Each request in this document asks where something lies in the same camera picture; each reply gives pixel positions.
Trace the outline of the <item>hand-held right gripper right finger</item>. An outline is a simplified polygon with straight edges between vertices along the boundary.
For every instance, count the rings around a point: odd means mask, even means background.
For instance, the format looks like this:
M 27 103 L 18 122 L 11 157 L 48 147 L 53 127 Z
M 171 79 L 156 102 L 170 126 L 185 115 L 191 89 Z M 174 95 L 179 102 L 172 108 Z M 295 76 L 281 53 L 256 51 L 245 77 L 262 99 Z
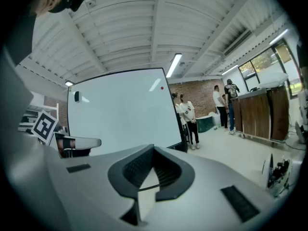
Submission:
M 195 171 L 190 164 L 159 147 L 153 149 L 153 168 L 160 188 L 155 195 L 157 202 L 177 199 L 195 179 Z

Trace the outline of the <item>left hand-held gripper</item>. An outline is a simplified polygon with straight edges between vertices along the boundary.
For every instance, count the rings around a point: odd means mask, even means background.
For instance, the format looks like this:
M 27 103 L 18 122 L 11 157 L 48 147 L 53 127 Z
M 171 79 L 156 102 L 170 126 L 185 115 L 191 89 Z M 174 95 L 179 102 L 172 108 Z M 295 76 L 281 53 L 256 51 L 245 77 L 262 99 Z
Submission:
M 70 136 L 68 128 L 45 111 L 38 114 L 31 132 L 43 144 L 55 149 L 61 158 L 88 156 L 91 149 L 102 144 L 100 139 Z

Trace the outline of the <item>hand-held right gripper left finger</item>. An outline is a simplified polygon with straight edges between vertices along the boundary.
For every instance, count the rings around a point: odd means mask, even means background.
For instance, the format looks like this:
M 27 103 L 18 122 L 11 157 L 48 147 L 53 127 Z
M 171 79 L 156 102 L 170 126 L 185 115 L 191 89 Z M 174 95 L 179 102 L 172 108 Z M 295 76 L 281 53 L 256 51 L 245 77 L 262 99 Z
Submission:
M 138 198 L 139 188 L 153 167 L 153 154 L 154 145 L 149 144 L 111 165 L 108 179 L 119 195 Z

